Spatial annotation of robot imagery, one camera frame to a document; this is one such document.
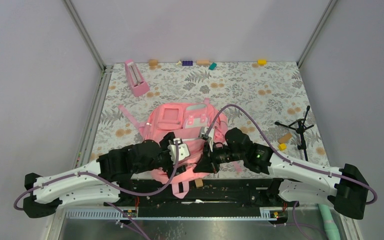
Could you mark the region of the yellow marker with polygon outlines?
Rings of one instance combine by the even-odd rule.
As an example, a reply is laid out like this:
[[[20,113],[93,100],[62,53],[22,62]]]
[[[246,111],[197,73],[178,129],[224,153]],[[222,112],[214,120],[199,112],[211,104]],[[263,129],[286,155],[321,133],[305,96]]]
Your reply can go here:
[[[280,151],[284,151],[284,150],[287,149],[287,145],[285,143],[281,143],[281,144],[278,145],[278,149]]]

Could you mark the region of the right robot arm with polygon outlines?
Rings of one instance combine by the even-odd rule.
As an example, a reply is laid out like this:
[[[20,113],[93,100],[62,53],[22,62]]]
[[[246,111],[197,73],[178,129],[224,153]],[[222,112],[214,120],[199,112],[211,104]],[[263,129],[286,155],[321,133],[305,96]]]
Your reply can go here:
[[[266,193],[271,205],[279,206],[284,201],[324,204],[355,220],[363,219],[366,206],[377,201],[377,194],[356,166],[346,163],[343,167],[326,167],[288,156],[270,143],[252,142],[236,127],[228,130],[224,122],[217,124],[221,114],[213,118],[205,113],[186,117],[185,126],[198,125],[200,138],[206,140],[194,172],[216,173],[221,164],[242,161],[250,171],[278,179]]]

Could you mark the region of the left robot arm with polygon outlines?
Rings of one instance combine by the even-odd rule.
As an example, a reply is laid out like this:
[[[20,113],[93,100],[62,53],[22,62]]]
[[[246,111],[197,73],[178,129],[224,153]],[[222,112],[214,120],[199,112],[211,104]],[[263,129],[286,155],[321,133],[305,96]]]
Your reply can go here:
[[[144,140],[112,149],[83,166],[51,175],[29,173],[24,177],[25,192],[13,203],[14,209],[29,218],[53,215],[58,208],[93,203],[132,204],[135,197],[150,197],[165,190],[176,175],[179,163],[190,156],[188,145],[173,132],[161,142]],[[169,176],[158,190],[137,192],[123,186],[134,174],[161,169]]]

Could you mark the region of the pink student backpack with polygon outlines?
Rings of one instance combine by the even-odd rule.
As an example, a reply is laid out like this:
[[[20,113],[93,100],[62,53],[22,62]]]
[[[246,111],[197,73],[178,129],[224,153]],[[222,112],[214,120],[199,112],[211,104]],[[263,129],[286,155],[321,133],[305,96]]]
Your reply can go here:
[[[179,157],[177,174],[169,180],[170,174],[162,168],[151,170],[151,176],[162,184],[170,183],[175,197],[183,199],[189,192],[189,183],[207,176],[206,173],[194,172],[204,149],[205,141],[199,137],[202,128],[207,129],[211,124],[209,139],[213,143],[224,143],[228,131],[228,118],[210,104],[205,98],[202,103],[165,103],[158,106],[149,115],[147,121],[138,122],[123,106],[118,109],[137,128],[143,140],[160,142],[169,132],[176,138],[182,139],[187,145],[189,156]]]

